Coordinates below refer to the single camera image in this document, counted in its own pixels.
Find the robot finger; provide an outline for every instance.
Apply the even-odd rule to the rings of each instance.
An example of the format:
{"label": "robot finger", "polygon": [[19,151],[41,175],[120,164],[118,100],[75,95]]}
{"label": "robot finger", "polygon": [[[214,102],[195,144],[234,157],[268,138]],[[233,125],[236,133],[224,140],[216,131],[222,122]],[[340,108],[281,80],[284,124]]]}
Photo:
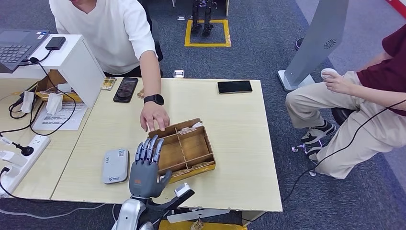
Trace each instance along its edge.
{"label": "robot finger", "polygon": [[159,163],[159,157],[161,154],[161,149],[162,149],[162,144],[164,143],[164,139],[161,138],[158,140],[158,144],[157,144],[157,148],[155,149],[155,153],[154,153],[154,159],[153,159],[153,163],[158,164]]}
{"label": "robot finger", "polygon": [[143,145],[144,145],[144,143],[140,143],[138,145],[137,151],[135,152],[135,161],[140,160],[141,150],[142,150]]}
{"label": "robot finger", "polygon": [[158,139],[158,135],[155,135],[155,136],[152,138],[152,140],[149,142],[146,161],[152,161],[152,153],[153,153],[153,151],[154,151],[155,141],[156,141],[157,139]]}
{"label": "robot finger", "polygon": [[142,149],[141,149],[141,156],[140,159],[144,160],[145,156],[147,155],[147,148],[148,148],[148,143],[151,141],[151,138],[147,138],[147,140],[144,142]]}

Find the black smartphone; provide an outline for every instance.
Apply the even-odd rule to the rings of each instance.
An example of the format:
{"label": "black smartphone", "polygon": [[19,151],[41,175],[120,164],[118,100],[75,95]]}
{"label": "black smartphone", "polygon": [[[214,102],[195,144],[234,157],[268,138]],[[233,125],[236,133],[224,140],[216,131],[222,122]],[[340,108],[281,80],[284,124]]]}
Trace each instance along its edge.
{"label": "black smartphone", "polygon": [[251,83],[248,80],[219,81],[217,85],[219,94],[252,92]]}
{"label": "black smartphone", "polygon": [[129,103],[133,97],[135,87],[137,86],[137,78],[123,78],[120,86],[113,98],[114,102]]}

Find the beige pants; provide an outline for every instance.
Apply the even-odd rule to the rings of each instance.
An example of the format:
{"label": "beige pants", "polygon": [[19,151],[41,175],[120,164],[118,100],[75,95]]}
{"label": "beige pants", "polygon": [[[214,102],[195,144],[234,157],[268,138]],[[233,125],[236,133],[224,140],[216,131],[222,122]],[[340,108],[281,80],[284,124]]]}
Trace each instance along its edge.
{"label": "beige pants", "polygon": [[[344,78],[360,85],[360,80],[354,71],[344,74]],[[317,154],[319,161],[347,146],[357,128],[384,109],[361,98],[332,92],[327,89],[324,82],[289,93],[286,96],[286,107],[295,128],[323,125],[319,109],[339,107],[357,110],[341,125],[328,146]],[[394,147],[404,145],[406,145],[406,116],[386,110],[365,124],[348,148],[325,159],[316,171],[337,179],[344,179],[356,164],[368,160],[378,152],[390,152]]]}

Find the power strip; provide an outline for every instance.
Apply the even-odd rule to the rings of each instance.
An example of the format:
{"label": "power strip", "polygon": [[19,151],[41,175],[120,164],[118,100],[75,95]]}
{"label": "power strip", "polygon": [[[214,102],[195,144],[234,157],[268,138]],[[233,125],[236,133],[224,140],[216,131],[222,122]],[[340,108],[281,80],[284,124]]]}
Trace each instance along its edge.
{"label": "power strip", "polygon": [[[31,142],[28,146],[33,147],[34,152],[31,155],[29,155],[28,157],[21,155],[22,157],[27,159],[27,162],[25,163],[25,165],[23,167],[19,167],[20,173],[18,173],[18,175],[14,176],[14,177],[10,177],[7,174],[3,174],[3,176],[0,178],[1,185],[4,187],[4,189],[7,190],[7,192],[9,192],[9,193],[14,192],[14,190],[20,184],[21,180],[23,180],[23,178],[25,177],[27,172],[34,165],[34,163],[36,162],[38,157],[48,146],[50,141],[51,140],[48,137],[40,136],[40,135],[36,135],[31,140]],[[0,197],[8,197],[8,195],[1,188],[0,188]]]}

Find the man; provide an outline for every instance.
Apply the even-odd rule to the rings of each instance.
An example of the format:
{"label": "man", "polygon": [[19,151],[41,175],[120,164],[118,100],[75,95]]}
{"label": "man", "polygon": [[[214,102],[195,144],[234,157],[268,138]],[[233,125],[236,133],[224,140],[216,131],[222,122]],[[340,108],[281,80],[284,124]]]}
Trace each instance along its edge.
{"label": "man", "polygon": [[[406,25],[383,39],[385,52],[359,72],[343,76],[328,72],[324,82],[299,88],[286,97],[286,107],[295,128],[310,127],[303,143],[315,143],[335,130],[319,109],[341,107],[356,110],[341,125],[328,146],[313,148],[309,158],[321,161],[346,147],[355,131],[376,113],[406,100]],[[379,114],[366,123],[351,145],[325,159],[316,171],[344,179],[358,163],[378,152],[406,145],[406,103]]]}
{"label": "man", "polygon": [[140,77],[144,84],[141,127],[169,125],[162,102],[159,63],[144,8],[137,0],[50,0],[60,34],[83,35],[107,76]]}

